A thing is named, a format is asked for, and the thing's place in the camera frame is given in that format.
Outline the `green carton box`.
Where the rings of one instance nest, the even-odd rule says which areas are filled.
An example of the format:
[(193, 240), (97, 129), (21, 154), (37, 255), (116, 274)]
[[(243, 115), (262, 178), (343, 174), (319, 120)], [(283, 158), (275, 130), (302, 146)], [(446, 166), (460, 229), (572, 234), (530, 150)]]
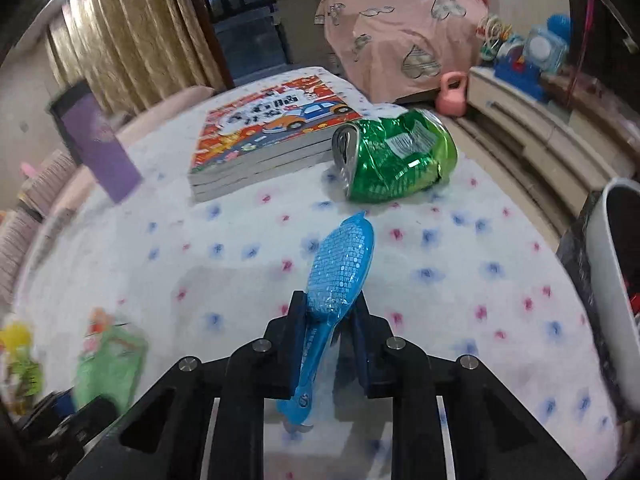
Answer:
[(148, 348), (139, 327), (102, 308), (93, 309), (72, 391), (76, 408), (105, 396), (119, 415), (124, 414), (134, 402)]

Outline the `blue plastic brush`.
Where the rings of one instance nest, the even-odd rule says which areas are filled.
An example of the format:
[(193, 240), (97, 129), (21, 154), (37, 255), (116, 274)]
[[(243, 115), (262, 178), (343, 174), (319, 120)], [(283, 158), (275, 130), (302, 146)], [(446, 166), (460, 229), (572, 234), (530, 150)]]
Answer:
[(299, 378), (291, 399), (278, 402), (286, 423), (303, 426), (314, 403), (314, 381), (323, 353), (349, 314), (369, 274), (374, 229), (360, 212), (344, 220), (319, 245), (306, 286), (305, 333)]

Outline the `white trash bin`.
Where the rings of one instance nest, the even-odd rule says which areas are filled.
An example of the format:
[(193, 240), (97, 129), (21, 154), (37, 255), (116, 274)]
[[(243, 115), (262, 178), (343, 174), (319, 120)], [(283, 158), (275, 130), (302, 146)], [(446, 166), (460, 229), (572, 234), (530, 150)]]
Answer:
[(639, 409), (639, 327), (627, 289), (639, 286), (639, 185), (608, 182), (586, 224), (590, 283), (620, 392)]

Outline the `floral white tablecloth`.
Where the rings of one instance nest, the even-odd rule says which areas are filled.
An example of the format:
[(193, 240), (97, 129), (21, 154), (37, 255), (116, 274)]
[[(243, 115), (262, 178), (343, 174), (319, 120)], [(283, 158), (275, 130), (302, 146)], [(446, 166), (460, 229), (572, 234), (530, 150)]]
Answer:
[[(145, 334), (141, 390), (182, 356), (228, 356), (288, 310), (322, 240), (358, 211), (327, 162), (195, 203), (196, 139), (227, 101), (122, 130), (143, 178), (124, 202), (82, 172), (53, 208), (12, 306), (47, 390), (72, 383), (95, 310)], [(502, 169), (451, 133), (460, 155), (445, 184), (367, 209), (369, 308), (433, 356), (478, 356), (586, 477), (603, 479), (620, 452), (616, 411), (558, 238)]]

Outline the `pink sofa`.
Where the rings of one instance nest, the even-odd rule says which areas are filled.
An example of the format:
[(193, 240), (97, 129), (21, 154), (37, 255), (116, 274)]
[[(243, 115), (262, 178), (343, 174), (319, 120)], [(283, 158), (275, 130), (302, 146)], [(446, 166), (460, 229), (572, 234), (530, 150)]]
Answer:
[[(211, 98), (215, 90), (204, 86), (183, 89), (146, 110), (116, 130), (122, 144), (129, 146), (186, 110)], [(26, 184), (18, 205), (1, 223), (1, 305), (11, 307), (17, 282), (35, 243), (43, 217), (68, 217), (86, 200), (96, 180), (89, 169), (78, 166), (60, 150), (46, 160), (43, 170)]]

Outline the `crushed green can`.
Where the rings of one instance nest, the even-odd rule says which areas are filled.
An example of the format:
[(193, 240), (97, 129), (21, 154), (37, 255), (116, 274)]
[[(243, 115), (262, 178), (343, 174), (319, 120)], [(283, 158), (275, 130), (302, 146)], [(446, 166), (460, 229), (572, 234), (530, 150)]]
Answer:
[(346, 197), (368, 204), (431, 188), (458, 162), (454, 139), (430, 110), (345, 122), (334, 131), (332, 154)]

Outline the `purple water bottle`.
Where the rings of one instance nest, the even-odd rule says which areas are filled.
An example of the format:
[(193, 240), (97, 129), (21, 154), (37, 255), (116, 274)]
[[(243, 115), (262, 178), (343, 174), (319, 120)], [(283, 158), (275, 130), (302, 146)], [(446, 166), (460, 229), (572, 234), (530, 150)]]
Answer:
[(81, 79), (49, 104), (49, 114), (77, 165), (86, 166), (114, 204), (142, 182), (142, 175), (117, 139), (88, 81)]

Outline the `white TV cabinet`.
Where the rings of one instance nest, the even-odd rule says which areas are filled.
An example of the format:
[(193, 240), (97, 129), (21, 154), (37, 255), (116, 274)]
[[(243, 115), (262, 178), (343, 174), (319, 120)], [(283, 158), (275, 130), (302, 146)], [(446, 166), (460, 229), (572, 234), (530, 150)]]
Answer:
[(466, 98), (469, 117), (459, 124), (509, 171), (558, 234), (592, 191), (636, 172), (636, 159), (584, 114), (541, 103), (489, 68), (470, 70)]

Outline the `children's book stack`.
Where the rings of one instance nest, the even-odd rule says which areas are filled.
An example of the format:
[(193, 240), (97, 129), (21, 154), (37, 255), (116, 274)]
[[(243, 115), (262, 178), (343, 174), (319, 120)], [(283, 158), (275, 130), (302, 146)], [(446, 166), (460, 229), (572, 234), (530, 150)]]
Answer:
[(208, 202), (322, 162), (335, 129), (368, 105), (350, 82), (319, 66), (232, 90), (206, 114), (198, 135), (188, 173), (193, 199)]

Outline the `pink kettlebell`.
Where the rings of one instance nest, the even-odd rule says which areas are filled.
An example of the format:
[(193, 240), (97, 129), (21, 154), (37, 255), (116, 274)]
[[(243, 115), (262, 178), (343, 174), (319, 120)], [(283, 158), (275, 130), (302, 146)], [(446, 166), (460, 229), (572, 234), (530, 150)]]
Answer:
[(442, 75), (439, 92), (436, 98), (436, 110), (448, 117), (462, 117), (466, 112), (466, 85), (468, 74), (465, 72), (448, 72)]

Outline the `pink hula hoop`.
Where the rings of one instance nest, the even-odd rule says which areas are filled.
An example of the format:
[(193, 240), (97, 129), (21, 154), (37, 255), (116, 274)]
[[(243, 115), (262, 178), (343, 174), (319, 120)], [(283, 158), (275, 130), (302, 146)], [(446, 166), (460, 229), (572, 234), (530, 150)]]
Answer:
[(596, 7), (596, 0), (587, 0), (586, 12), (584, 19), (584, 27), (582, 28), (582, 36), (580, 37), (580, 48), (577, 55), (577, 61), (574, 66), (572, 76), (570, 76), (570, 84), (568, 85), (566, 92), (566, 104), (572, 105), (574, 91), (577, 84), (577, 79), (582, 71), (582, 64), (584, 64), (586, 51), (588, 47), (589, 36), (593, 23), (594, 8)]

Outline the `blue toy set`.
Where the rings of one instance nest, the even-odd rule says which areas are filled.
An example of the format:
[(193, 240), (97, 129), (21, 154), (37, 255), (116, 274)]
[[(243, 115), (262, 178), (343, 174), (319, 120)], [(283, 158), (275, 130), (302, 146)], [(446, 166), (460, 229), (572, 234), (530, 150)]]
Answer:
[(565, 14), (553, 14), (544, 26), (534, 26), (526, 37), (516, 34), (498, 15), (488, 14), (477, 25), (482, 40), (480, 62), (494, 75), (540, 102), (548, 102), (541, 75), (556, 74), (565, 61), (572, 22)]

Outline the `gold curtain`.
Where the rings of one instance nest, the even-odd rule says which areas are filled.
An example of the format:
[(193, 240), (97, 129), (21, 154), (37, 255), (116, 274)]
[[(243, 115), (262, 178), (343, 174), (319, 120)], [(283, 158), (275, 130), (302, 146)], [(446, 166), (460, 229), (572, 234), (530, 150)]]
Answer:
[(58, 86), (87, 81), (108, 114), (137, 115), (193, 86), (228, 88), (192, 0), (66, 0), (46, 48)]

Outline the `pink heart cover cloth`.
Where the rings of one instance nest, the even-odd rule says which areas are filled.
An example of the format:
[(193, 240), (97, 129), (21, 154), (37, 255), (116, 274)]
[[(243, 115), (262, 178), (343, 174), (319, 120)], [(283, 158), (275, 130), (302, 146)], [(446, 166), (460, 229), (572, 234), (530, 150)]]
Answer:
[(480, 62), (482, 0), (321, 0), (314, 22), (346, 78), (375, 103), (436, 90)]

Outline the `black television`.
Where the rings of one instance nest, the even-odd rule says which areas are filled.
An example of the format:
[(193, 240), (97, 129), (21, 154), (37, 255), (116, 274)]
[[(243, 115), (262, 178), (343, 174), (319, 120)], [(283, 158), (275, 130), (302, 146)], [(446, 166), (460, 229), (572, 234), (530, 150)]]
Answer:
[[(570, 0), (575, 65), (587, 0)], [(590, 76), (634, 110), (639, 108), (639, 0), (596, 0), (582, 76)]]

